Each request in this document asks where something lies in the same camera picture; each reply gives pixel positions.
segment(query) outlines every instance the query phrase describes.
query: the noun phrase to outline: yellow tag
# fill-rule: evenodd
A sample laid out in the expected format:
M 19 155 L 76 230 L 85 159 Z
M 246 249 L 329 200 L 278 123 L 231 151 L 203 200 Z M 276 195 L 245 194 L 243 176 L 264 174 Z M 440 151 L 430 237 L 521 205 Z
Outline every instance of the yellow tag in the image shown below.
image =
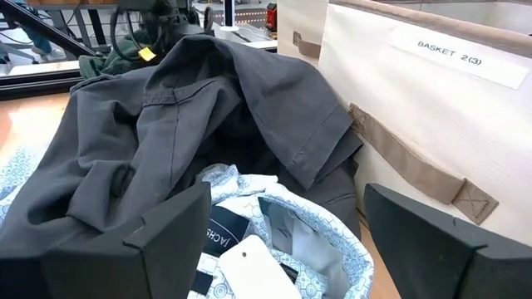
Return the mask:
M 139 51 L 139 56 L 145 61 L 150 61 L 156 57 L 156 54 L 154 54 L 148 47 L 145 47 Z

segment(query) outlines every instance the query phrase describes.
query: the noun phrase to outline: gray fabric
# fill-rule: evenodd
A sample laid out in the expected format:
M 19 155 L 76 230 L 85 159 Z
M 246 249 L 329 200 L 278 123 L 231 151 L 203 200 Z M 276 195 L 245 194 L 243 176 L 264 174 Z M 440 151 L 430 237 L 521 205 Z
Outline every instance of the gray fabric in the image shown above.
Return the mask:
M 73 88 L 50 148 L 0 230 L 2 251 L 45 252 L 92 238 L 188 188 L 202 168 L 283 174 L 334 208 L 341 165 L 361 145 L 309 64 L 212 37 L 187 37 L 159 66 Z M 357 227 L 350 227 L 354 233 Z

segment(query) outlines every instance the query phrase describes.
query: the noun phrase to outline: white label sticker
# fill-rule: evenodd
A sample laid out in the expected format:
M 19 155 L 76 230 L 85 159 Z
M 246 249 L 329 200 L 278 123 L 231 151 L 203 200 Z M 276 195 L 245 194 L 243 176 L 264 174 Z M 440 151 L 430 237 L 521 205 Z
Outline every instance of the white label sticker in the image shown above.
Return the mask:
M 218 266 L 237 299 L 301 299 L 263 240 L 251 235 L 219 257 Z
M 529 72 L 527 67 L 495 58 L 495 49 L 425 28 L 397 28 L 392 46 L 516 90 Z

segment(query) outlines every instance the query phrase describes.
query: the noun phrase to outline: white plastic tag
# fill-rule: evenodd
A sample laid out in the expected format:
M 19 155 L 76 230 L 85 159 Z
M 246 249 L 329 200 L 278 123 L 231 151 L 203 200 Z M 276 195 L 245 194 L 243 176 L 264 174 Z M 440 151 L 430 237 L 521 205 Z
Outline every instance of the white plastic tag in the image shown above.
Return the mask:
M 219 257 L 218 265 L 237 299 L 301 299 L 263 240 L 251 235 Z
M 519 89 L 529 72 L 524 66 L 505 61 L 496 49 L 425 28 L 399 27 L 392 34 L 391 44 L 403 51 L 515 90 Z

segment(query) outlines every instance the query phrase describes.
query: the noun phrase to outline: white label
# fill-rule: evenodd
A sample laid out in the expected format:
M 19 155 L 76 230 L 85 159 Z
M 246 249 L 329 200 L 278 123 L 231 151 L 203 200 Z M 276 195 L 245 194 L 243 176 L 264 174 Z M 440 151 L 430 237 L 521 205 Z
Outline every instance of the white label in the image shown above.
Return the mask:
M 263 240 L 251 235 L 219 257 L 218 265 L 237 299 L 301 299 Z
M 397 28 L 392 46 L 516 90 L 529 72 L 527 67 L 494 58 L 495 49 L 425 28 Z

